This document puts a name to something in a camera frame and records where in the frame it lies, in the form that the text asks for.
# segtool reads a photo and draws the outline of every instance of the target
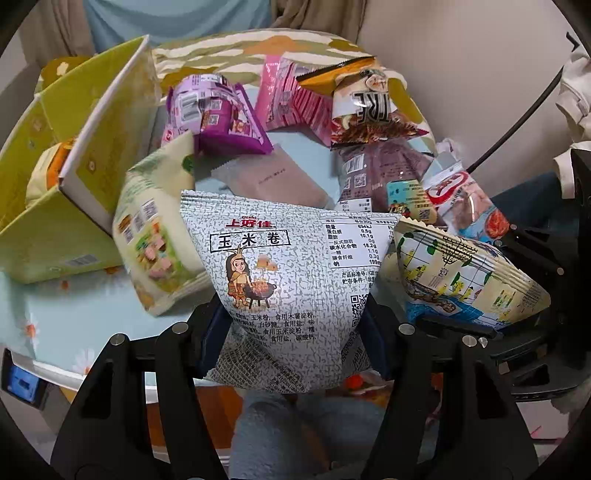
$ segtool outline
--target pink snack bag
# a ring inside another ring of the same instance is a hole
[[[311,70],[289,59],[267,56],[255,112],[267,131],[307,124],[329,147],[332,99],[303,89],[296,80]]]

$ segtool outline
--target daisy pattern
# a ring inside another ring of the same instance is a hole
[[[31,315],[30,319],[27,320],[24,326],[25,336],[31,341],[33,346],[33,351],[37,351],[37,346],[39,345],[39,323],[33,319],[33,315]]]
[[[68,295],[70,293],[71,280],[70,277],[54,278],[53,280],[45,280],[36,284],[37,290],[40,293],[53,296]]]
[[[90,367],[95,362],[95,351],[92,348],[82,349],[74,359],[72,370],[77,374],[88,375]]]
[[[103,285],[107,293],[113,293],[131,285],[131,279],[123,267],[105,268],[97,284]]]

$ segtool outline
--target metal screw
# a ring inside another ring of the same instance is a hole
[[[121,345],[124,341],[125,341],[125,335],[123,335],[123,333],[116,333],[109,340],[111,345],[115,345],[115,346]]]
[[[186,322],[177,322],[173,325],[174,333],[185,333],[189,329]]]
[[[398,327],[398,331],[403,335],[412,335],[414,333],[414,326],[410,323],[403,323],[400,327]]]
[[[466,346],[476,346],[478,344],[478,342],[472,335],[464,335],[462,337],[462,342]]]

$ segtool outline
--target qr code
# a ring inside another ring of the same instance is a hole
[[[355,187],[356,189],[361,188],[361,187],[365,187],[365,185],[366,185],[365,173],[360,173],[359,175],[356,175],[353,178],[353,187]]]
[[[222,100],[219,98],[213,99],[209,102],[208,110],[221,110]]]
[[[220,116],[217,114],[209,115],[209,117],[207,118],[207,124],[208,125],[217,125],[219,118],[220,118]]]
[[[419,211],[418,219],[419,220],[429,220],[430,213],[431,213],[431,210],[424,208]]]
[[[156,202],[154,201],[154,199],[144,203],[142,205],[142,210],[144,211],[144,217],[146,218],[146,220],[150,220],[154,215],[158,213],[158,209],[156,208]]]
[[[367,295],[351,295],[351,310],[353,311],[353,326],[359,323],[359,318],[365,308]]]

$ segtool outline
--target black cable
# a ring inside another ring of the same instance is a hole
[[[568,38],[570,40],[570,42],[573,44],[573,47],[574,47],[573,51],[575,51],[577,49],[577,47],[579,46],[579,42],[577,42],[570,35],[570,33],[566,34],[566,38]],[[491,148],[489,148],[483,156],[481,156],[478,160],[476,160],[472,165],[470,165],[466,169],[466,171],[468,173],[472,173],[474,170],[476,170],[478,167],[480,167],[480,165],[482,165],[488,157],[490,157],[494,152],[496,152],[499,148],[501,148],[501,146],[507,140],[509,140],[515,134],[515,132],[517,132],[521,128],[521,126],[525,122],[527,122],[530,119],[530,117],[535,113],[535,111],[538,108],[540,108],[542,103],[545,102],[545,100],[550,96],[550,94],[558,86],[558,84],[560,83],[560,79],[562,78],[562,71],[563,71],[563,69],[560,69],[560,71],[558,72],[556,77],[554,77],[552,82],[550,82],[550,84],[546,87],[546,90],[543,91],[542,95],[540,95],[540,97],[534,102],[534,104],[532,106],[530,106],[530,108],[526,111],[526,113],[524,113],[523,116],[519,120],[516,121],[515,125],[513,125],[509,130],[507,130],[507,133],[505,135],[503,135],[497,143],[495,143]]]

